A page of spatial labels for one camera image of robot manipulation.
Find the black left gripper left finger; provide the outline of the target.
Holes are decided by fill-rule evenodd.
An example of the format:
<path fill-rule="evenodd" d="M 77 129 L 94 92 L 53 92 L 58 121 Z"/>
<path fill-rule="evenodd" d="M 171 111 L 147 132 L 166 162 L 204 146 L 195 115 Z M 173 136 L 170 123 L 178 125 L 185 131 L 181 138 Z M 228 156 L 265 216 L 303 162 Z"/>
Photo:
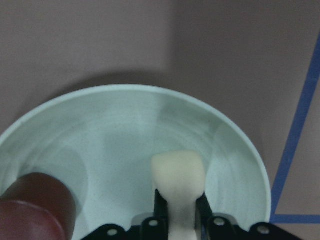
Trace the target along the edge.
<path fill-rule="evenodd" d="M 158 224 L 156 226 L 159 232 L 159 240 L 168 239 L 168 202 L 161 196 L 158 189 L 154 192 L 154 211 L 153 216 Z"/>

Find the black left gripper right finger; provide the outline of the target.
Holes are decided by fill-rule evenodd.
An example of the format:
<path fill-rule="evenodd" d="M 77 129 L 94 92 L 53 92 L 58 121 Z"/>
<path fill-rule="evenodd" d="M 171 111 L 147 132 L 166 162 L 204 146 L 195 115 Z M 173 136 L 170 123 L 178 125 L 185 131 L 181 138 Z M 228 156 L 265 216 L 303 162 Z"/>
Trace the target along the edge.
<path fill-rule="evenodd" d="M 209 240 L 208 220 L 213 216 L 212 209 L 205 193 L 196 200 L 195 232 L 198 240 Z"/>

